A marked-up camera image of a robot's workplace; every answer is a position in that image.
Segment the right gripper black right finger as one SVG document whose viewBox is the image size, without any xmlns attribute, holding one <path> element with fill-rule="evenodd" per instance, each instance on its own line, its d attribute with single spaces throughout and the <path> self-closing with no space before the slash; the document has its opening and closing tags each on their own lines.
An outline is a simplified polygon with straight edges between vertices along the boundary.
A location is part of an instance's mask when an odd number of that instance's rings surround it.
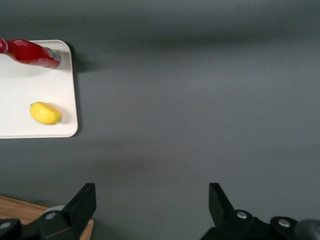
<svg viewBox="0 0 320 240">
<path fill-rule="evenodd" d="M 269 225 L 245 210 L 234 209 L 219 183 L 210 183 L 208 208 L 214 226 L 203 240 L 269 240 Z"/>
</svg>

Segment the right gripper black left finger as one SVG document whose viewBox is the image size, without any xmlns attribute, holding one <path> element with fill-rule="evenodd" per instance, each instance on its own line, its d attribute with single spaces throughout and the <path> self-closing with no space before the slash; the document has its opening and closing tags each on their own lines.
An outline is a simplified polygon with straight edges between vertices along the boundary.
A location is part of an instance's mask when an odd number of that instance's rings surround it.
<svg viewBox="0 0 320 240">
<path fill-rule="evenodd" d="M 96 208 L 96 185 L 86 183 L 66 205 L 51 207 L 39 217 L 40 239 L 79 240 Z"/>
</svg>

